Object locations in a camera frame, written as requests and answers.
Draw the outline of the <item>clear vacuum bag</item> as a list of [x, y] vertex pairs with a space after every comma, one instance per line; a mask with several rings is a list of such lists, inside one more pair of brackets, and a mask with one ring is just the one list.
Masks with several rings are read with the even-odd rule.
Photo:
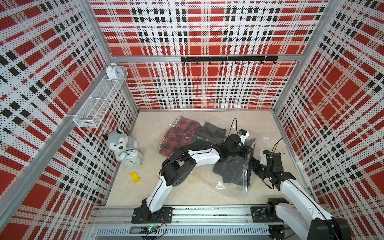
[[217, 191], [246, 194], [251, 187], [251, 158], [255, 139], [237, 128], [233, 119], [229, 131], [209, 122], [179, 117], [171, 125], [161, 143], [160, 154], [167, 157], [159, 177], [166, 186], [179, 186], [197, 168], [211, 165], [220, 177], [213, 180]]

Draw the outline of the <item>grey pinstripe garment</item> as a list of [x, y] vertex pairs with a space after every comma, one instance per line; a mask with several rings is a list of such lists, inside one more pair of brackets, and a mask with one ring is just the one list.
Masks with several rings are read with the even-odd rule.
[[235, 184], [241, 187], [250, 187], [251, 166], [249, 165], [250, 158], [253, 157], [254, 145], [256, 139], [246, 140], [245, 145], [251, 147], [251, 153], [247, 158], [240, 156], [229, 156], [229, 150], [231, 147], [241, 145], [235, 140], [225, 140], [220, 145], [220, 150], [224, 155], [223, 158], [214, 165], [213, 172], [222, 176], [225, 184]]

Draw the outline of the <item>red black plaid shirt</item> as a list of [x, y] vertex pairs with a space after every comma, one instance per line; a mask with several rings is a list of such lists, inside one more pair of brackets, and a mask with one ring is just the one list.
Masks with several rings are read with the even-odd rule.
[[159, 153], [169, 157], [175, 149], [189, 145], [201, 127], [197, 121], [184, 117], [177, 118], [161, 140], [158, 146]]

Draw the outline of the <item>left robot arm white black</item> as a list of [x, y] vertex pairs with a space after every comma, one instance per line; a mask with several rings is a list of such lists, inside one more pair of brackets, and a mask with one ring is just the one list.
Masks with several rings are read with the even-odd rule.
[[250, 186], [250, 156], [253, 148], [246, 145], [249, 133], [240, 130], [229, 135], [220, 145], [205, 150], [175, 150], [163, 163], [159, 171], [159, 182], [153, 193], [142, 200], [144, 220], [153, 219], [163, 207], [173, 188], [181, 185], [196, 167], [218, 165], [216, 171], [226, 183], [241, 186], [246, 192]]

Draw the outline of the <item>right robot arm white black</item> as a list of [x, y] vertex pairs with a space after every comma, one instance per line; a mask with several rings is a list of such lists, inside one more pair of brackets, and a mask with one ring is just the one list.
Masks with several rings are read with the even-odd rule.
[[285, 172], [280, 153], [264, 151], [266, 163], [250, 158], [251, 170], [262, 181], [271, 182], [285, 198], [268, 199], [262, 214], [269, 221], [281, 220], [301, 240], [351, 240], [350, 226], [345, 219], [335, 218], [301, 187], [290, 172]]

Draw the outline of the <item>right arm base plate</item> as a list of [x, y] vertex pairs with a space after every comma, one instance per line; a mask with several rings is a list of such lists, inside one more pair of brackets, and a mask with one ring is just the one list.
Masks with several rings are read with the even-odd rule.
[[251, 207], [251, 217], [254, 223], [283, 223], [281, 219], [268, 217], [264, 206]]

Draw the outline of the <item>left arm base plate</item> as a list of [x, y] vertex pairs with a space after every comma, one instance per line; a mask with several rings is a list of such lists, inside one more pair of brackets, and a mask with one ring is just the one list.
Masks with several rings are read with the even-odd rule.
[[132, 224], [149, 224], [149, 223], [165, 223], [169, 224], [172, 222], [173, 217], [172, 207], [163, 207], [155, 213], [150, 213], [143, 207], [134, 209], [131, 223]]

